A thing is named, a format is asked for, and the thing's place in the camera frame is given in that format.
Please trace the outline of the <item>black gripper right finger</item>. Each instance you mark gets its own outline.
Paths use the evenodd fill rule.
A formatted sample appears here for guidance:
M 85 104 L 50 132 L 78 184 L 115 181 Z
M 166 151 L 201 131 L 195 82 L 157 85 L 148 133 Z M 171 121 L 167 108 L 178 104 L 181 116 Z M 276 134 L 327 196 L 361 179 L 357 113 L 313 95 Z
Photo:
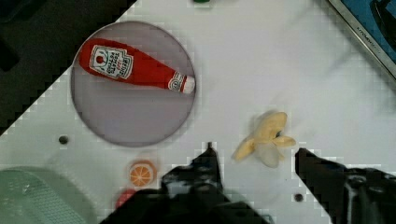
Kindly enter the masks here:
M 301 147 L 295 154 L 295 173 L 330 216 L 332 224 L 347 223 L 345 170 L 344 165 L 322 159 L 306 148 Z

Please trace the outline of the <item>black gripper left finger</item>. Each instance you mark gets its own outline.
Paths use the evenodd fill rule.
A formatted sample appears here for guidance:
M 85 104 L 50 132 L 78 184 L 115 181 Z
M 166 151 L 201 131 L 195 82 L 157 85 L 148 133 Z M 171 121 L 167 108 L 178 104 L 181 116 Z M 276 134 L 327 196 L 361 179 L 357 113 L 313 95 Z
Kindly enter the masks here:
M 219 157 L 211 142 L 190 164 L 179 165 L 161 178 L 161 187 L 171 199 L 206 185 L 223 191 Z

